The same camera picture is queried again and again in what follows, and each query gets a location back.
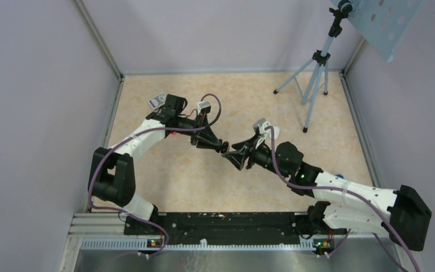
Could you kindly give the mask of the white earbud charging case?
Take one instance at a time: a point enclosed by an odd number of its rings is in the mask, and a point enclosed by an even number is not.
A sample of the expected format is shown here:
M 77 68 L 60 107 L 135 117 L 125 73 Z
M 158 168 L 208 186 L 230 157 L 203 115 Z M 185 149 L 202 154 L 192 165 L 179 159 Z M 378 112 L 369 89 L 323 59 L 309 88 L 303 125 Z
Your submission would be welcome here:
M 280 135 L 280 129 L 278 127 L 273 127 L 274 128 L 274 138 L 278 139 L 279 135 Z

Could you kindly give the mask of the black earbud charging case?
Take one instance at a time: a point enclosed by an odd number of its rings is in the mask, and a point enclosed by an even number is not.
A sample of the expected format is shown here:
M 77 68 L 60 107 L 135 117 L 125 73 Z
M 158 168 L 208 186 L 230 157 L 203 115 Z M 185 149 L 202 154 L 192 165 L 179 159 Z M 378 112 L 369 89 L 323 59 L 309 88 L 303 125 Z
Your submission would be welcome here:
M 227 153 L 229 151 L 229 142 L 224 141 L 221 143 L 221 147 L 220 147 L 220 153 L 224 154 Z

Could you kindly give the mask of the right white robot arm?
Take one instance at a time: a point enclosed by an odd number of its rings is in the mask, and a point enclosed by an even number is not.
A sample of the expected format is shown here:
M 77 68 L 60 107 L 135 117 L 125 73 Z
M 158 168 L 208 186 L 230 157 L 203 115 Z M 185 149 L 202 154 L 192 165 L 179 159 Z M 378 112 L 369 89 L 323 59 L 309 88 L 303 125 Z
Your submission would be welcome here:
M 424 249 L 432 212 L 410 186 L 395 190 L 348 181 L 304 162 L 303 153 L 291 142 L 272 150 L 251 138 L 233 144 L 231 151 L 222 149 L 221 155 L 239 171 L 259 165 L 282 175 L 291 191 L 317 199 L 307 210 L 313 232 L 351 229 L 387 233 L 394 243 L 405 244 L 409 250 Z

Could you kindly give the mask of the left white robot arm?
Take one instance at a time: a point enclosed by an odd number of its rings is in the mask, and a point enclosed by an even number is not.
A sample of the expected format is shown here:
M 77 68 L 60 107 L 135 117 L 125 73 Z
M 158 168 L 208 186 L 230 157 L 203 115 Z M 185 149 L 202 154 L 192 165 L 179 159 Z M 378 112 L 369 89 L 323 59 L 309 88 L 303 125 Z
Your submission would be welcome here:
M 209 121 L 211 104 L 202 98 L 195 108 L 196 116 L 184 116 L 184 97 L 167 95 L 157 111 L 148 114 L 141 125 L 120 143 L 110 148 L 99 147 L 93 153 L 88 183 L 88 199 L 97 198 L 114 204 L 115 210 L 138 218 L 137 226 L 145 234 L 159 227 L 157 207 L 144 199 L 136 187 L 136 167 L 142 156 L 155 144 L 172 133 L 188 135 L 197 148 L 224 152 L 228 143 L 211 130 L 218 119 Z

